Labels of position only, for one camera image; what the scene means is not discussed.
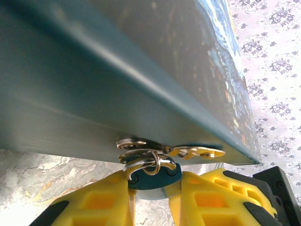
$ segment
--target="metal ring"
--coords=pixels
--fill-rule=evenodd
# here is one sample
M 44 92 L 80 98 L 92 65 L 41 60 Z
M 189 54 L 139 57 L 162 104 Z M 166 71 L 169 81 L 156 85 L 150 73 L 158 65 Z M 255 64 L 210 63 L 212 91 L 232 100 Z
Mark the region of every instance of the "metal ring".
M 167 167 L 171 170 L 176 169 L 176 164 L 172 158 L 167 157 L 167 156 L 160 156 L 160 155 L 158 157 L 160 158 L 160 166 Z M 155 166 L 155 165 L 156 165 L 156 161 L 153 157 L 144 156 L 144 157 L 141 157 L 141 158 L 138 158 L 138 159 L 128 162 L 125 165 L 123 171 L 125 172 L 127 179 L 132 180 L 131 175 L 134 172 L 145 169 L 147 167 Z
M 152 154 L 152 156 L 153 156 L 154 159 L 155 159 L 156 168 L 155 168 L 154 171 L 148 171 L 147 168 L 143 169 L 143 171 L 144 171 L 146 174 L 148 174 L 148 175 L 150 175 L 150 176 L 153 176 L 153 175 L 156 175 L 157 173 L 159 173 L 160 168 L 161 168 L 161 160 L 160 160 L 160 158 L 159 158 L 157 152 L 152 151 L 151 154 Z

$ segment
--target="patterned wallpaper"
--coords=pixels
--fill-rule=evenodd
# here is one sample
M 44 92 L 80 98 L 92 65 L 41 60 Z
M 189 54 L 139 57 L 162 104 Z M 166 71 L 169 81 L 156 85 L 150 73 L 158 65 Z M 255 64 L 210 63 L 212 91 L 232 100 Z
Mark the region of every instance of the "patterned wallpaper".
M 229 1 L 261 147 L 261 164 L 229 167 L 287 174 L 301 204 L 301 2 Z

